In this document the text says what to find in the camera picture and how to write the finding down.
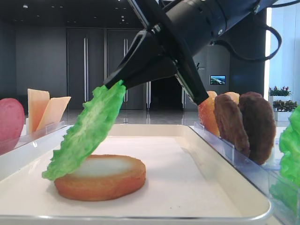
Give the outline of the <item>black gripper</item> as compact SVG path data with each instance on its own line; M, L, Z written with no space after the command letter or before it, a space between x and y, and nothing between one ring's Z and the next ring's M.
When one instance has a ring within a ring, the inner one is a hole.
M201 104L208 94L193 56L226 30L215 0L175 0L161 8L155 0L131 0L130 6L147 30L135 36L118 67L105 79L111 88L123 81L126 89L176 76L189 98ZM169 57L163 57L162 49Z

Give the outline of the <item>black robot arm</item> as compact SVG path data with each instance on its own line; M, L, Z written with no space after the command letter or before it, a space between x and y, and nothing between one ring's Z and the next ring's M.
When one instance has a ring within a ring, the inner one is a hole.
M120 65L105 79L111 88L125 87L175 76L197 105L208 94L193 56L207 44L233 48L219 37L248 15L277 8L274 0L175 0L161 7L154 0L129 2L144 25Z

